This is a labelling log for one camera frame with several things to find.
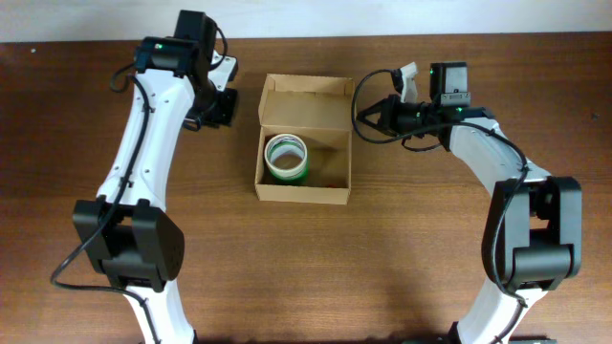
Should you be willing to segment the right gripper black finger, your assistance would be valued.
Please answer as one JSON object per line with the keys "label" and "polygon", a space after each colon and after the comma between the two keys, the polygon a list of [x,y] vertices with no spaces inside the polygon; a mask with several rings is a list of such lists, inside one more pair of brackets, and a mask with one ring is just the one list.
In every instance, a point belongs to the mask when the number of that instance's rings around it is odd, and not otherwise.
{"label": "right gripper black finger", "polygon": [[395,138],[397,136],[396,132],[391,130],[388,126],[382,123],[379,119],[377,121],[372,121],[372,120],[369,120],[367,117],[358,117],[358,122],[366,125],[367,127],[371,129],[374,129],[375,131],[387,137]]}
{"label": "right gripper black finger", "polygon": [[366,125],[387,125],[389,120],[390,101],[383,99],[361,110],[357,114],[357,121]]}

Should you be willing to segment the brown cardboard box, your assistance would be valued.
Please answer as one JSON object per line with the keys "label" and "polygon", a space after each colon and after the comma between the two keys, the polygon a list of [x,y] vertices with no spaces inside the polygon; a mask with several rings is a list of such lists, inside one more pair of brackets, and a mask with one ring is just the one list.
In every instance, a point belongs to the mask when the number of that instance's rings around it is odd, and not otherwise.
{"label": "brown cardboard box", "polygon": [[[266,76],[258,107],[260,133],[254,177],[259,200],[348,204],[354,90],[354,81],[347,77]],[[303,185],[280,185],[271,180],[264,148],[279,134],[296,135],[307,145],[309,174]],[[327,188],[327,183],[334,183],[337,188]]]}

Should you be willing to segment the beige masking tape roll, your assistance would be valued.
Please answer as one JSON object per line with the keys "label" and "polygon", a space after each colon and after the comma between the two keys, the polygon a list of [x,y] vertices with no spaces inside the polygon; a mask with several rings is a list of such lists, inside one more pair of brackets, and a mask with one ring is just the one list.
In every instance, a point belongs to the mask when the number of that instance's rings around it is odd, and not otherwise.
{"label": "beige masking tape roll", "polygon": [[296,170],[304,165],[309,168],[309,153],[305,142],[293,134],[272,137],[264,148],[267,167]]}

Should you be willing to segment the green tape roll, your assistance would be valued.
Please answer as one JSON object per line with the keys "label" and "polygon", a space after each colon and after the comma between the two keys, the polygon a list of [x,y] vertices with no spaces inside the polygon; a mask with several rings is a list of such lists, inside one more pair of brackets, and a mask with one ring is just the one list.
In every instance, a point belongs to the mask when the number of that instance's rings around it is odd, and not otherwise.
{"label": "green tape roll", "polygon": [[304,165],[296,170],[268,167],[271,180],[280,185],[303,185],[308,177],[309,168]]}

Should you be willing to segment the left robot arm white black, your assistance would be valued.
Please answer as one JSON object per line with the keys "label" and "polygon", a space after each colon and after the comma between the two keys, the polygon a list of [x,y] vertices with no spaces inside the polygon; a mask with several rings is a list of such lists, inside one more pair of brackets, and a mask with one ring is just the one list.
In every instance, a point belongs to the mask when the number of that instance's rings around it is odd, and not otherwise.
{"label": "left robot arm white black", "polygon": [[57,288],[77,290],[60,274],[85,253],[108,283],[97,291],[130,303],[147,343],[195,343],[182,305],[178,275],[185,236],[166,213],[166,185],[179,134],[229,126],[238,93],[229,84],[236,57],[217,53],[224,35],[201,11],[182,10],[167,37],[147,36],[120,69],[134,89],[120,148],[93,201],[79,200],[73,223],[80,244],[52,272]]}

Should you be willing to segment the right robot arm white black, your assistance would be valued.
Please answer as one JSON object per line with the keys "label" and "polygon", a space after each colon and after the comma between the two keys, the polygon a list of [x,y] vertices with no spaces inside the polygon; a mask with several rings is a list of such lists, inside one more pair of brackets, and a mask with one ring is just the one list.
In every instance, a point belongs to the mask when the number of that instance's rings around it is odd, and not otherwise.
{"label": "right robot arm white black", "polygon": [[533,163],[506,137],[490,109],[471,106],[467,63],[431,64],[427,102],[416,99],[415,64],[388,74],[394,94],[363,110],[353,102],[353,127],[376,130],[382,144],[432,136],[491,196],[481,243],[484,284],[468,313],[440,340],[510,343],[536,302],[579,272],[581,186]]}

